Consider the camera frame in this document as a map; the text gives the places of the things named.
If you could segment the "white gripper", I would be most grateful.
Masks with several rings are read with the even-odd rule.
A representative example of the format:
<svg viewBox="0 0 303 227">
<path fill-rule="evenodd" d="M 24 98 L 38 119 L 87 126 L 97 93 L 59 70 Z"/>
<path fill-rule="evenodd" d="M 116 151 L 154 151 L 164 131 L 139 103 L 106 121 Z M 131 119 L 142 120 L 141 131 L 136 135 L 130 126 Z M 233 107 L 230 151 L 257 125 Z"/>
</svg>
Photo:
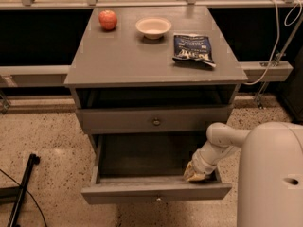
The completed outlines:
<svg viewBox="0 0 303 227">
<path fill-rule="evenodd" d="M 216 169 L 216 156 L 212 150 L 197 149 L 192 155 L 192 160 L 187 163 L 184 177 L 188 182 L 206 181 Z"/>
</svg>

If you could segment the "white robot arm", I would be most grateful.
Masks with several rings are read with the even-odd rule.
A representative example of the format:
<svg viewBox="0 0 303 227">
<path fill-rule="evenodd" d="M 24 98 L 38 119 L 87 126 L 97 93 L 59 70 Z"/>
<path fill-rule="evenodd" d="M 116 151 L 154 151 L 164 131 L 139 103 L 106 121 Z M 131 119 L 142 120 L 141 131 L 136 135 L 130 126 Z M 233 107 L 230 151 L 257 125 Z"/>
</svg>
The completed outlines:
<svg viewBox="0 0 303 227">
<path fill-rule="evenodd" d="M 303 126 L 268 122 L 236 130 L 213 123 L 184 178 L 206 179 L 234 148 L 241 150 L 237 227 L 303 227 Z"/>
</svg>

